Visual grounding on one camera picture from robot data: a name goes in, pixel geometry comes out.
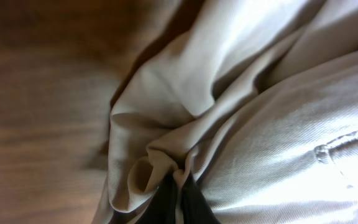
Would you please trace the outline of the beige khaki shorts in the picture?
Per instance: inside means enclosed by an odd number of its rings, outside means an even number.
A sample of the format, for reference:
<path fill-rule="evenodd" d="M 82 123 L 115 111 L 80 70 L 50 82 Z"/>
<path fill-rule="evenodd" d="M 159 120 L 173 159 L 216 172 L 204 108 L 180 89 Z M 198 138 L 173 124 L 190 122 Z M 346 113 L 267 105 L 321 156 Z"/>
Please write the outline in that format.
<path fill-rule="evenodd" d="M 191 174 L 220 223 L 358 223 L 358 1 L 206 1 L 110 114 L 94 223 Z"/>

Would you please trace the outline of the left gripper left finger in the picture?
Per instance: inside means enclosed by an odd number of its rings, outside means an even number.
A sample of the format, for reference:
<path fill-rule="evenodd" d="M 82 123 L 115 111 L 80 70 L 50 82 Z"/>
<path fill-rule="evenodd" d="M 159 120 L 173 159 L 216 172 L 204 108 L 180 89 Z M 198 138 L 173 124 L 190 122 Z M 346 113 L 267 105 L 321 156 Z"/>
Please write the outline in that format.
<path fill-rule="evenodd" d="M 177 197 L 177 184 L 173 176 L 167 174 L 136 224 L 175 224 Z"/>

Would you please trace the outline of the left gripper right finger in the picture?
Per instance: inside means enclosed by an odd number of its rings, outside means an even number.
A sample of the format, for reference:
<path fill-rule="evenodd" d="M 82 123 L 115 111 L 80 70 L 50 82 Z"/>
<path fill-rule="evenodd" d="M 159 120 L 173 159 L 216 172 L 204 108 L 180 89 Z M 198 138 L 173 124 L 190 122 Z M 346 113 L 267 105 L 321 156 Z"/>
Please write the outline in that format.
<path fill-rule="evenodd" d="M 191 174 L 182 187 L 181 209 L 184 224 L 221 224 Z"/>

